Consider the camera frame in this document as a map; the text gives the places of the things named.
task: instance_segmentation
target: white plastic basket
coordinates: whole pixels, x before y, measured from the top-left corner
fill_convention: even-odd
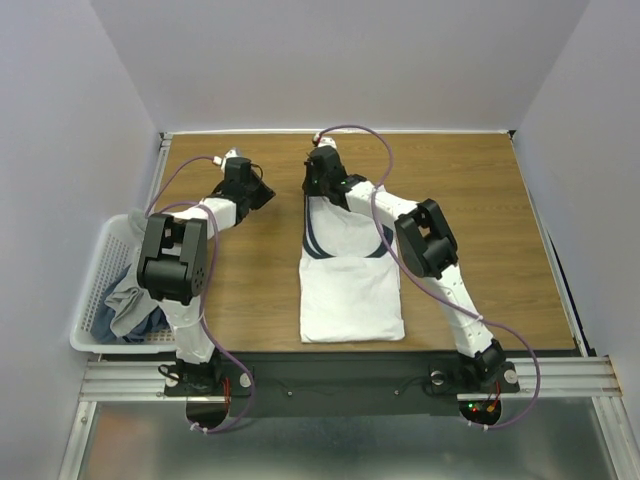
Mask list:
[[[111,217],[102,227],[98,245],[76,308],[71,346],[93,353],[158,353],[175,351],[173,334],[166,330],[150,333],[141,344],[102,344],[91,335],[91,326],[102,294],[140,251],[140,242],[129,228],[127,215]]]

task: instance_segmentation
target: purple cable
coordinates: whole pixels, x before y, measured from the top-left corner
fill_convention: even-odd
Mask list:
[[[373,193],[371,194],[371,216],[373,217],[373,223],[376,226],[376,230],[378,231],[378,234],[380,235],[380,238],[382,239],[382,243],[384,244],[384,246],[386,247],[387,251],[389,252],[389,255],[391,255],[391,258],[393,258],[393,260],[398,264],[398,266],[400,267],[400,269],[407,275],[407,277],[409,277],[409,280],[411,280],[411,282],[418,287],[420,290],[422,290],[424,293],[426,293],[427,295],[429,295],[431,298],[437,300],[438,302],[453,308],[454,310],[457,310],[465,315],[467,315],[468,317],[471,317],[475,320],[478,320],[479,322],[484,323],[485,325],[489,326],[489,327],[494,327],[494,328],[499,328],[501,330],[505,330],[507,332],[509,332],[510,334],[512,334],[514,337],[516,337],[521,343],[522,345],[524,345],[524,347],[527,349],[527,351],[529,352],[529,355],[531,355],[531,359],[533,360],[533,366],[536,370],[536,388],[533,392],[533,397],[531,397],[531,401],[529,402],[529,404],[525,407],[525,409],[520,412],[518,415],[516,415],[514,418],[512,418],[511,420],[508,420],[504,423],[501,423],[499,425],[484,425],[484,427],[487,427],[491,430],[497,430],[500,428],[505,428],[508,427],[510,425],[513,425],[514,423],[520,421],[522,418],[524,418],[530,411],[531,409],[534,407],[534,405],[536,404],[536,402],[538,401],[538,397],[540,396],[540,382],[542,380],[542,374],[540,372],[540,362],[538,361],[538,357],[536,356],[535,352],[533,351],[533,348],[531,347],[531,345],[529,344],[529,342],[527,342],[527,340],[520,335],[517,331],[515,331],[513,328],[504,325],[502,323],[496,323],[496,322],[490,322],[488,320],[485,320],[485,318],[480,315],[479,313],[475,313],[472,312],[471,310],[467,310],[464,307],[461,307],[460,305],[456,305],[455,303],[450,302],[449,300],[447,300],[446,298],[442,298],[439,295],[434,294],[433,292],[429,291],[429,289],[427,289],[427,287],[425,287],[422,282],[413,274],[411,273],[411,271],[407,268],[407,266],[404,264],[404,262],[402,262],[400,260],[400,258],[398,257],[398,255],[396,254],[396,252],[393,251],[393,249],[391,248],[391,245],[389,244],[389,242],[387,241],[387,239],[384,236],[384,231],[382,228],[382,224],[380,223],[380,219],[378,218],[378,212],[376,207],[376,196],[378,194],[378,189],[384,184],[385,180],[387,179],[387,177],[391,174],[391,170],[393,169],[393,165],[395,163],[395,156],[393,155],[393,150],[391,149],[391,145],[389,145],[389,143],[384,139],[384,137],[382,135],[380,135],[378,132],[376,132],[375,130],[372,130],[368,127],[363,127],[361,125],[351,125],[351,124],[345,124],[345,125],[337,125],[335,127],[329,127],[329,128],[325,128],[324,130],[322,130],[320,133],[317,134],[317,140],[316,142],[319,142],[320,139],[322,138],[323,135],[325,135],[328,132],[331,132],[333,130],[340,130],[343,128],[355,128],[358,130],[363,130],[365,132],[370,133],[371,135],[373,135],[374,137],[376,137],[378,140],[380,140],[382,142],[382,144],[385,146],[385,148],[387,149],[387,153],[389,154],[389,165],[387,166],[387,169],[385,170],[385,172],[382,174],[382,177],[380,177],[380,180],[378,180],[378,182],[374,185],[374,189],[373,189]]]
[[[162,186],[162,188],[160,188],[160,190],[158,191],[158,193],[156,193],[156,196],[153,197],[151,199],[151,201],[149,202],[149,206],[147,207],[147,210],[144,212],[144,216],[148,217],[149,213],[151,213],[151,209],[153,208],[153,206],[156,204],[156,202],[158,201],[158,199],[160,198],[160,195],[162,195],[164,193],[164,191],[167,189],[167,187],[169,186],[169,184],[173,181],[174,178],[176,178],[176,175],[178,175],[178,173],[180,173],[180,170],[182,170],[184,167],[186,167],[187,165],[189,165],[190,163],[195,162],[196,160],[210,160],[211,163],[213,163],[214,161],[214,157],[209,157],[207,155],[198,155],[197,157],[193,157],[190,158],[189,160],[185,160],[182,165],[180,165],[175,172],[173,172],[173,174],[169,177],[169,179],[166,181],[166,183]]]
[[[200,158],[210,158],[210,157],[196,157],[193,158],[191,160],[188,160],[187,162],[183,163],[178,170],[176,171],[176,173],[178,173],[178,171],[184,167],[185,165],[187,165],[188,163],[200,159]],[[171,182],[171,180],[173,180],[173,178],[176,176],[176,174],[174,173],[169,180],[167,181],[167,183],[164,185],[164,187],[162,187],[162,189],[160,190],[160,193],[162,193],[164,191],[165,188],[167,188],[167,185],[169,184],[169,182]],[[149,205],[149,208],[147,209],[147,212],[151,211],[151,208],[153,208],[154,203],[157,201],[159,197],[159,194],[156,195],[156,197],[153,199],[153,202]],[[204,330],[205,335],[207,336],[207,338],[211,341],[211,343],[213,343],[215,345],[215,347],[220,351],[220,353],[222,353],[225,357],[227,357],[229,360],[231,360],[231,362],[236,365],[240,370],[242,370],[243,373],[245,373],[248,377],[249,377],[249,381],[251,382],[249,385],[249,400],[247,401],[247,405],[244,407],[244,409],[242,410],[242,412],[240,412],[240,414],[238,414],[237,417],[235,417],[233,420],[231,420],[229,423],[222,425],[222,426],[218,426],[216,428],[213,428],[211,430],[209,429],[204,429],[202,427],[200,427],[200,425],[198,425],[197,423],[191,423],[192,426],[195,426],[194,429],[198,430],[199,432],[202,432],[206,435],[210,435],[213,433],[223,433],[226,432],[228,430],[230,430],[231,428],[233,428],[240,420],[242,420],[247,413],[249,413],[249,410],[251,410],[251,408],[253,407],[253,403],[254,403],[254,398],[255,398],[255,391],[256,391],[256,387],[253,381],[253,375],[251,375],[251,371],[240,361],[238,360],[236,357],[234,357],[231,353],[229,353],[222,345],[220,345],[220,343],[218,343],[218,341],[215,339],[215,337],[213,336],[213,334],[211,333],[211,331],[209,330],[209,326],[207,325],[207,321],[205,319],[204,316],[204,306],[205,306],[205,300],[207,298],[207,293],[209,292],[209,285],[211,284],[211,279],[213,278],[213,271],[215,269],[216,266],[216,262],[218,260],[218,242],[219,242],[219,230],[218,230],[218,222],[216,222],[216,217],[213,214],[213,212],[211,211],[211,209],[209,207],[207,207],[206,205],[203,205],[201,203],[196,203],[196,202],[178,202],[178,203],[172,203],[171,205],[167,205],[166,207],[162,208],[160,210],[159,213],[162,213],[170,208],[173,207],[180,207],[180,206],[186,206],[186,205],[190,205],[192,207],[196,207],[196,208],[200,208],[201,210],[204,210],[207,215],[209,216],[209,220],[211,220],[211,225],[213,226],[213,236],[215,239],[215,242],[213,244],[213,255],[211,256],[211,264],[209,265],[209,274],[207,275],[207,281],[205,283],[205,288],[204,288],[204,293],[202,294],[202,298],[200,301],[200,325],[202,327],[202,330]]]

